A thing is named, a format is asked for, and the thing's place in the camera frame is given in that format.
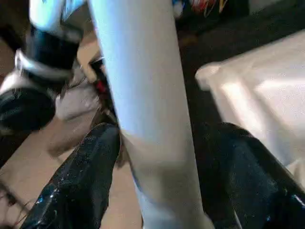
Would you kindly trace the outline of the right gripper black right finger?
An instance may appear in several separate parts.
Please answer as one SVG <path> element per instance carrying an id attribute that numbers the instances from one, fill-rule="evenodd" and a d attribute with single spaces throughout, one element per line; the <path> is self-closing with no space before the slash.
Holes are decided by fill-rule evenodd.
<path id="1" fill-rule="evenodd" d="M 305 190 L 249 131 L 206 126 L 204 143 L 243 229 L 303 229 Z"/>

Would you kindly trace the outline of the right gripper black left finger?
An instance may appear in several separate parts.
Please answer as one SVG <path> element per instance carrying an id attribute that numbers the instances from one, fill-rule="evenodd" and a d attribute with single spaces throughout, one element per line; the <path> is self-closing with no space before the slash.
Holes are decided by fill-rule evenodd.
<path id="1" fill-rule="evenodd" d="M 98 229 L 120 146 L 117 126 L 95 126 L 56 170 L 21 228 Z"/>

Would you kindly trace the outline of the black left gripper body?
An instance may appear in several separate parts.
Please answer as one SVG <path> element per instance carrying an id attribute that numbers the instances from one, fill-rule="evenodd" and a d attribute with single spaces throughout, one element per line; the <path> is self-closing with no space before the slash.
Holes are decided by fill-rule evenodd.
<path id="1" fill-rule="evenodd" d="M 101 56 L 92 59 L 89 62 L 89 65 L 96 77 L 92 84 L 95 87 L 101 103 L 101 114 L 103 121 L 113 125 L 118 125 L 111 90 L 107 80 L 104 57 Z"/>

